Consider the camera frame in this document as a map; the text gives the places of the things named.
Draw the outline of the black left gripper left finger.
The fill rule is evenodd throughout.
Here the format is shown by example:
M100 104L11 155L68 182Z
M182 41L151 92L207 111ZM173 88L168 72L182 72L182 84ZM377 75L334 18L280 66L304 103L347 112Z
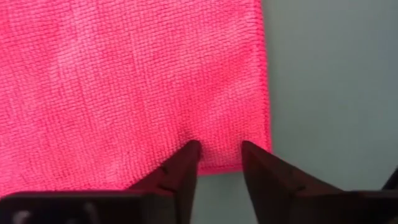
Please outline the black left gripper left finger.
M190 224L201 143L187 142L129 187L139 193L139 224Z

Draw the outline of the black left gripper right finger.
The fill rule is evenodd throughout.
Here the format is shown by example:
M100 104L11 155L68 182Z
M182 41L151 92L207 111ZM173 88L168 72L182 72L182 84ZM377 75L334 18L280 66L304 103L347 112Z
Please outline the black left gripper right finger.
M341 192L253 142L243 141L241 154L244 179L258 224L291 224L291 212L301 198Z

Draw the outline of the pink microfiber towel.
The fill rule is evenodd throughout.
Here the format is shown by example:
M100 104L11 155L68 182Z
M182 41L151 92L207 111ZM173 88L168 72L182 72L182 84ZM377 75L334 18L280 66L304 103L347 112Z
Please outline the pink microfiber towel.
M0 0L0 197L123 189L196 139L271 149L261 0Z

